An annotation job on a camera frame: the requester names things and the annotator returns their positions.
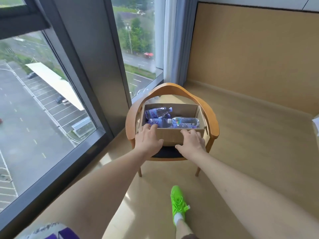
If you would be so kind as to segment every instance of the curtain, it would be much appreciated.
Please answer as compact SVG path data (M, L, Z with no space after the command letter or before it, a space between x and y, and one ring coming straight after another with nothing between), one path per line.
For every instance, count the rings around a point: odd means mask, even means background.
M164 82L186 81L198 0L166 0Z

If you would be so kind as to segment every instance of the window glass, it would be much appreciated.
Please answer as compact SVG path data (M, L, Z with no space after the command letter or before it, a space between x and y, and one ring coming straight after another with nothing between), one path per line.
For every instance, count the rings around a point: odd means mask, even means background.
M21 6L25 3L23 0L0 0L0 8L1 7L14 7L14 6Z
M112 0L131 98L156 78L154 0Z
M96 128L42 32L0 40L0 212Z

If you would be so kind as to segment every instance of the gray curtain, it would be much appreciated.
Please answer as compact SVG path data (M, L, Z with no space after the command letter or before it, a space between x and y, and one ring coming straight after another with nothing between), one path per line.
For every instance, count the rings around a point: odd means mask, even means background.
M197 3L198 0L177 0L171 82L181 86L186 81Z

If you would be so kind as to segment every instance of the person's left arm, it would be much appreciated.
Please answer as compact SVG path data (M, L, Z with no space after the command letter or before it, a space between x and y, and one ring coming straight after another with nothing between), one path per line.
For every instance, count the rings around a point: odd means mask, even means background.
M120 206L136 172L156 154L163 140L156 138L157 125L144 125L135 136L135 148L71 186L36 219L60 222L81 239L102 238Z

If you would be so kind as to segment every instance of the green shoe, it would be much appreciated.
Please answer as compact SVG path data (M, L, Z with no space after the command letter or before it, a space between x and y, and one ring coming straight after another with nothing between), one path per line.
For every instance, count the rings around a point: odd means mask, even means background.
M186 204L186 202L183 199L183 194L181 192L181 189L178 185L174 185L171 191L171 201L172 201L172 208L173 208L173 223L174 222L174 216L176 213L181 213L184 220L185 220L185 212L190 209L190 206Z

